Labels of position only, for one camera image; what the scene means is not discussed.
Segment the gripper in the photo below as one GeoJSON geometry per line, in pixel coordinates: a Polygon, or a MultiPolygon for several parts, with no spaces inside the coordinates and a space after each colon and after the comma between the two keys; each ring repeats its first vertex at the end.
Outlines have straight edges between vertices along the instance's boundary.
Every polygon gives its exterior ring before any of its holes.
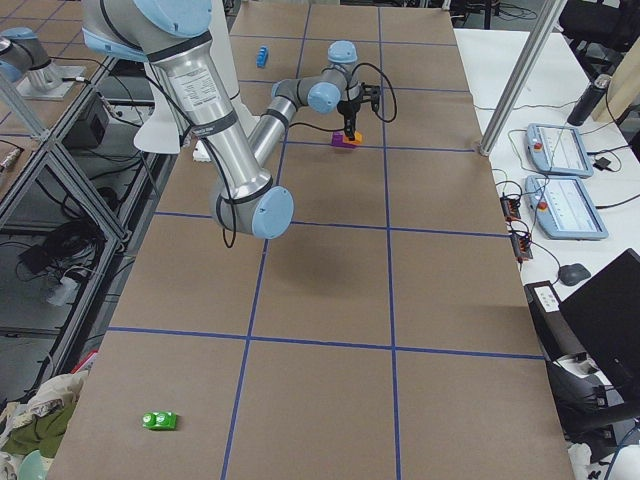
{"type": "Polygon", "coordinates": [[[356,138],[356,119],[360,108],[361,102],[358,99],[343,100],[337,105],[337,111],[344,119],[343,134],[349,140],[356,138]]]}

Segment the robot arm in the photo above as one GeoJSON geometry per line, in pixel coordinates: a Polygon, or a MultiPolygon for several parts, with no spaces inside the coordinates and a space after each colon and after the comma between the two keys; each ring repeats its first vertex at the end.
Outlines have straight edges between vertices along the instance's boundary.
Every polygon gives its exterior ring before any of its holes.
{"type": "Polygon", "coordinates": [[[166,77],[161,92],[174,119],[186,122],[218,171],[210,200],[218,224],[232,234],[282,235],[294,201],[275,185],[266,160],[300,108],[327,114],[362,98],[355,45],[336,41],[319,75],[275,84],[268,108],[250,123],[228,92],[237,80],[221,2],[85,1],[82,9],[90,49],[148,63],[166,77]]]}

